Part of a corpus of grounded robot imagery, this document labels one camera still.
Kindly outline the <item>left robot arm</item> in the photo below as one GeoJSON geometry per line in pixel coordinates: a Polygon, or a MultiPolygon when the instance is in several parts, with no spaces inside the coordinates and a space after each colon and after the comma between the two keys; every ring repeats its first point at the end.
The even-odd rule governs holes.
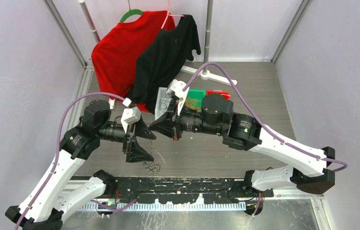
{"type": "Polygon", "coordinates": [[[117,193],[117,179],[104,170],[97,171],[87,182],[67,195],[61,192],[88,160],[102,140],[122,144],[126,161],[144,162],[154,158],[137,142],[137,138],[154,140],[136,107],[124,110],[121,122],[110,121],[107,101],[94,100],[84,109],[79,123],[60,136],[51,165],[30,195],[19,205],[9,207],[5,216],[24,230],[59,230],[63,223],[91,200],[117,193]]]}

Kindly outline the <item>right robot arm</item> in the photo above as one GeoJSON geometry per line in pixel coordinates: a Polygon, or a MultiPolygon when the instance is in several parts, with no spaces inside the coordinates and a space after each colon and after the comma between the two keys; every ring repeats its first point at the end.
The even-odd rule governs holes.
{"type": "Polygon", "coordinates": [[[231,149],[257,152],[284,162],[280,168],[245,173],[243,192],[250,197],[290,186],[321,195],[335,185],[335,173],[328,169],[335,158],[332,147],[317,149],[295,142],[250,115],[234,112],[233,102],[217,93],[203,98],[201,111],[188,107],[178,111],[176,101],[171,100],[167,111],[149,128],[173,140],[179,140],[185,131],[220,136],[231,149]]]}

